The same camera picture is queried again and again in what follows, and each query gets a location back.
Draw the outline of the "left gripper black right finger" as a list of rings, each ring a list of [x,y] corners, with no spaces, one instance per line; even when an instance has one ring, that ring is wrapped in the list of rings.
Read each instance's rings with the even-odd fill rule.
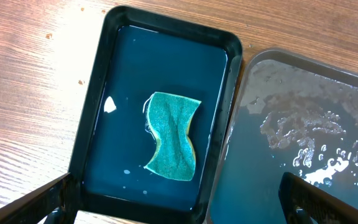
[[[358,209],[286,172],[278,196],[288,224],[358,224]]]

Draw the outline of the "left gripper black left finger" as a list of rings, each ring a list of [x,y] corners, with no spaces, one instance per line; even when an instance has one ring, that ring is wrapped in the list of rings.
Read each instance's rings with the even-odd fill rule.
[[[73,223],[80,208],[80,183],[71,173],[0,208],[0,224]]]

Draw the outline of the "green yellow sponge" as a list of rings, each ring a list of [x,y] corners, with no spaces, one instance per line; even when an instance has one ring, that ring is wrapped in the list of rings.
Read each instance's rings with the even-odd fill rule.
[[[170,93],[156,91],[151,95],[145,117],[156,148],[145,169],[166,179],[193,179],[196,155],[188,134],[200,104],[200,100]]]

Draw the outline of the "dark grey serving tray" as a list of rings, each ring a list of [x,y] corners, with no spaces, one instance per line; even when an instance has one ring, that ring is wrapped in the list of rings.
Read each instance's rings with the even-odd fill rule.
[[[206,223],[284,223],[286,172],[358,209],[358,74],[266,49],[245,68]]]

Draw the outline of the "black water tub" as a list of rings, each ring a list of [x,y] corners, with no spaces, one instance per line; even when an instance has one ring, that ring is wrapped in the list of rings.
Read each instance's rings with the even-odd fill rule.
[[[79,209],[145,223],[203,223],[242,62],[239,38],[129,6],[103,22],[69,171]],[[190,125],[196,172],[145,169],[155,152],[144,103],[156,91],[200,100]]]

